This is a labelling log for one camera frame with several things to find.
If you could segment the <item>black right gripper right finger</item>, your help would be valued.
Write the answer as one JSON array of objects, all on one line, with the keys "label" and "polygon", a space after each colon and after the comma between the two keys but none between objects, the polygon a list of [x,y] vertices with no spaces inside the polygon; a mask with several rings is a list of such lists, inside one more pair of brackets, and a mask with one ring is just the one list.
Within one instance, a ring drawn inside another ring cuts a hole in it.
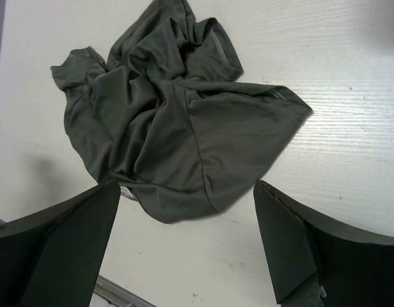
[{"label": "black right gripper right finger", "polygon": [[394,306],[394,237],[318,212],[259,180],[255,209],[281,306]]}]

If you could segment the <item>dark green t-shirt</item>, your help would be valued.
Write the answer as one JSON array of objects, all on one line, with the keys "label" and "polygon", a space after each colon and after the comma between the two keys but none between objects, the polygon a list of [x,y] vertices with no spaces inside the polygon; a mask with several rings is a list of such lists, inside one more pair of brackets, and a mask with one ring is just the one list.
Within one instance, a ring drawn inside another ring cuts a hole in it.
[{"label": "dark green t-shirt", "polygon": [[76,49],[51,72],[88,173],[119,181],[166,224],[225,211],[311,114],[284,86],[240,83],[226,31],[186,1],[151,2],[107,59]]}]

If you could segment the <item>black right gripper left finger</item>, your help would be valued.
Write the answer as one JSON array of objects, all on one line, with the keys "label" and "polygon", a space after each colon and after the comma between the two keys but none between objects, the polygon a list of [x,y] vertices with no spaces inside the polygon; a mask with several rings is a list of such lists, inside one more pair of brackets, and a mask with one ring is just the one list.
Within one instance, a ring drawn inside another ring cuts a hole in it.
[{"label": "black right gripper left finger", "polygon": [[111,180],[0,224],[0,306],[88,306],[120,200]]}]

